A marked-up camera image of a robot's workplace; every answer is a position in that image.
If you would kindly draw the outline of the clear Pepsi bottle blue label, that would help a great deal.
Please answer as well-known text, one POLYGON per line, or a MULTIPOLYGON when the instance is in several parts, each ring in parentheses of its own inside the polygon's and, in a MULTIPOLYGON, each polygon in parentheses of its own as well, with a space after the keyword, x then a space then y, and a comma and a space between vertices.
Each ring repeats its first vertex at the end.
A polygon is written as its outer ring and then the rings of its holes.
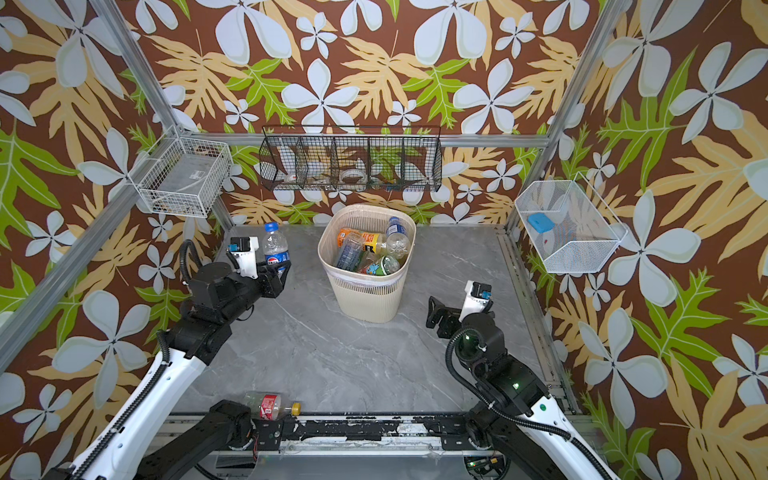
POLYGON ((277 273, 282 276, 287 269, 286 262, 290 261, 287 238, 280 230, 277 222, 267 223, 263 239, 263 253, 268 265, 275 266, 277 273))

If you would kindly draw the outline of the soda water bottle blue cap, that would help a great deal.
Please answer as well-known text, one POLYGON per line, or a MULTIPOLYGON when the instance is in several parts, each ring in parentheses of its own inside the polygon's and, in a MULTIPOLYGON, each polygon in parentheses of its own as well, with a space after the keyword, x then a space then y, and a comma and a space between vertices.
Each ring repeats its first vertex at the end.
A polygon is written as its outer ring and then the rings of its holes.
POLYGON ((348 237, 344 245, 339 248, 335 267, 340 270, 354 272, 358 268, 363 254, 363 245, 348 237))

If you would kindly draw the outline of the orange label juice bottle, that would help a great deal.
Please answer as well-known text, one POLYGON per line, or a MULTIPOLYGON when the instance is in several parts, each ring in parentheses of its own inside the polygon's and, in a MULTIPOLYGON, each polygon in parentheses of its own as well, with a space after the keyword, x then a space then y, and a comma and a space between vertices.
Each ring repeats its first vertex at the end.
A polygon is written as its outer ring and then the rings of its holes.
POLYGON ((337 246, 341 248, 347 238, 361 243, 367 252, 381 254, 385 250, 385 237, 383 233, 366 232, 352 228, 342 228, 337 235, 337 246))

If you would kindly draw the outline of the clear bottle red label yellow cap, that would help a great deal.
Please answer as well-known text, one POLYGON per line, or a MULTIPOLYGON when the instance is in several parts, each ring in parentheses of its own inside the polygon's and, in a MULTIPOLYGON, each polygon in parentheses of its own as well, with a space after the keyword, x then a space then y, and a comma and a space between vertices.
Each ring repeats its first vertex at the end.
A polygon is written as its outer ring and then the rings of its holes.
POLYGON ((242 403, 259 419, 268 421, 276 421, 285 416, 299 416, 302 409, 300 402, 273 392, 248 391, 243 394, 242 403))

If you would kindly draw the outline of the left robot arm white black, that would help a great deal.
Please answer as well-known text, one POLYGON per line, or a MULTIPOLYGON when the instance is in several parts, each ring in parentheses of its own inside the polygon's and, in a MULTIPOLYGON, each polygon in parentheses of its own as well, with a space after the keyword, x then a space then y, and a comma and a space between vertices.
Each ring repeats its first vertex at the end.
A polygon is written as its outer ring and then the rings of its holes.
POLYGON ((227 261, 204 264, 190 240, 179 251, 180 273, 191 296, 180 320, 159 331, 150 369, 97 438, 48 479, 178 479, 212 451, 248 443, 249 407, 221 401, 176 442, 147 452, 182 394, 211 364, 232 334, 231 325, 261 298, 278 297, 291 269, 279 254, 256 259, 254 241, 239 237, 225 249, 227 261))

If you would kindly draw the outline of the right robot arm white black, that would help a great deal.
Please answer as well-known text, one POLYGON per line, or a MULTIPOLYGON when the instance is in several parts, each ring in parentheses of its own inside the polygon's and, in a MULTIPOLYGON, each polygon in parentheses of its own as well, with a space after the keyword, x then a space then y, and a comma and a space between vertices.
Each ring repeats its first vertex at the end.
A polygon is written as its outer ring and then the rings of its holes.
POLYGON ((616 479, 545 383, 506 348, 489 296, 468 295, 460 308, 431 296, 426 327, 448 341, 448 373, 478 398, 465 415, 474 446, 501 453, 537 479, 616 479))

